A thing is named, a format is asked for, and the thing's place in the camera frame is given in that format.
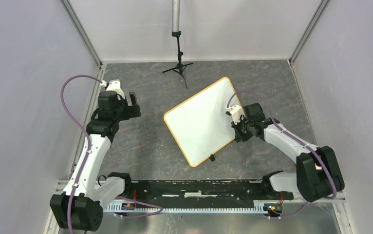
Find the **whiteboard with yellow edge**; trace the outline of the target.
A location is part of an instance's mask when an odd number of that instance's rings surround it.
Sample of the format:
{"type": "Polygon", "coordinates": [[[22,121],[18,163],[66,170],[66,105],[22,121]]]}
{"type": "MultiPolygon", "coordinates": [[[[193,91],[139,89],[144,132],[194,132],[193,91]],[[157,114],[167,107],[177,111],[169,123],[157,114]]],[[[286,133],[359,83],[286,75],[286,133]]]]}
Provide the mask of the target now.
{"type": "Polygon", "coordinates": [[[235,132],[227,105],[239,104],[228,77],[223,77],[164,114],[164,122],[190,167],[197,167],[231,143],[235,132]]]}

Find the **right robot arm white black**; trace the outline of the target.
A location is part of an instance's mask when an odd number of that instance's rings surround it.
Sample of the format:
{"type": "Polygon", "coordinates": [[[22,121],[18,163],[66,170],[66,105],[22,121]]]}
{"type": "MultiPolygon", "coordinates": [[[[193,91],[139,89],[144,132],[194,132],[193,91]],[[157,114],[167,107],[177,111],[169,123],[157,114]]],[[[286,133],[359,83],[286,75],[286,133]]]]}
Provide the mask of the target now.
{"type": "Polygon", "coordinates": [[[314,202],[334,199],[344,190],[345,182],[331,147],[316,146],[291,133],[275,118],[266,117],[259,103],[227,106],[226,114],[232,118],[236,142],[258,137],[278,148],[296,166],[294,173],[276,171],[263,176],[261,193],[267,199],[289,192],[314,202]]]}

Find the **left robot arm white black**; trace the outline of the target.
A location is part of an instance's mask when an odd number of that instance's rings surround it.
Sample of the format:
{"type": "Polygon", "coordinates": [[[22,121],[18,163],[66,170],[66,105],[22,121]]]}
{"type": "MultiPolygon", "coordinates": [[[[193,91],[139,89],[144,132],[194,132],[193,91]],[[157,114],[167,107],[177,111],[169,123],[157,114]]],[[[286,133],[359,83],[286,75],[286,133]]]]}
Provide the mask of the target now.
{"type": "Polygon", "coordinates": [[[84,131],[85,143],[75,171],[62,193],[52,195],[50,200],[59,227],[72,233],[97,231],[109,204],[117,196],[125,199],[133,192],[128,173],[110,173],[98,188],[96,180],[119,123],[141,116],[136,94],[122,97],[116,91],[103,91],[97,103],[84,131]]]}

